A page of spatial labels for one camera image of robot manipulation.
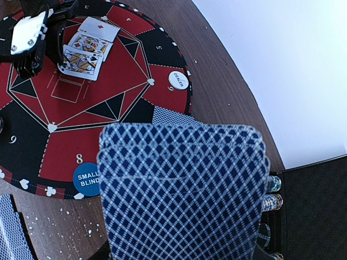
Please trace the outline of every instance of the wooden surface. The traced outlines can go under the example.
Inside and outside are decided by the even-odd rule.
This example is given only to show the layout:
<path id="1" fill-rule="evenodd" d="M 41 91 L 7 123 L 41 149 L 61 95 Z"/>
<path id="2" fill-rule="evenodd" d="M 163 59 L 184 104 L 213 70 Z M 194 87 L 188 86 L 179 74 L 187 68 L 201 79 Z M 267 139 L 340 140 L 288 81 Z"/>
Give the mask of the wooden surface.
<path id="1" fill-rule="evenodd" d="M 283 170 L 279 153 L 251 91 L 192 1 L 124 2 L 158 22 L 180 47 L 193 76 L 195 119 L 210 124 L 254 126 L 263 135 L 272 170 Z M 0 0 L 0 18 L 19 6 L 16 0 Z M 0 194 L 5 193 L 14 195 L 39 259 L 86 260 L 106 241 L 100 198 L 82 201 L 43 198 L 0 180 Z"/>

